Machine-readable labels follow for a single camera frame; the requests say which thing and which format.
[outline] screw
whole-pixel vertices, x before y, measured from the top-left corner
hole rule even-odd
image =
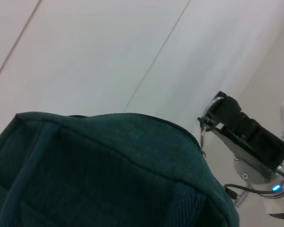
[[[243,178],[243,180],[247,180],[248,179],[248,174],[242,174],[242,178]]]

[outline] bag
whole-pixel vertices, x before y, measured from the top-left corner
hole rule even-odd
[[[237,227],[197,140],[141,114],[21,113],[0,135],[0,227]]]

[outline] blue led light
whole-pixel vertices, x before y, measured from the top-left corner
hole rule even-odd
[[[273,191],[278,191],[281,189],[281,185],[277,184],[276,186],[273,187]]]

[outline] zipper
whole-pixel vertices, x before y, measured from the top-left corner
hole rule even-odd
[[[164,120],[164,119],[161,119],[159,117],[149,116],[149,115],[142,114],[142,113],[137,113],[136,115],[141,115],[141,116],[144,116],[144,117],[148,117],[148,118],[151,118],[153,120],[156,120],[156,121],[159,121],[159,122],[162,122],[162,123],[166,123],[166,124],[172,126],[173,128],[175,128],[175,129],[183,132],[185,135],[187,135],[191,140],[194,141],[194,143],[199,147],[199,149],[201,149],[198,140],[193,136],[193,134],[191,134],[187,129],[181,127],[180,125],[177,125],[177,124],[175,124],[173,122],[170,122],[170,121],[167,121],[167,120]]]

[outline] white surface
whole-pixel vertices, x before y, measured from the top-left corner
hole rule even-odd
[[[0,68],[38,0],[0,0]]]
[[[196,119],[219,90],[237,80],[234,93],[243,90],[244,67],[283,11],[284,1],[192,1],[126,112],[161,117],[197,135]]]
[[[242,110],[263,127],[281,136],[280,108],[284,101],[284,28],[256,74],[237,99]],[[216,137],[205,147],[208,164],[221,183],[238,183],[243,180],[235,174],[233,155]],[[239,209],[241,227],[284,227],[284,220],[267,215],[262,199],[250,194]]]
[[[122,112],[188,0],[43,0],[0,75],[19,112]]]

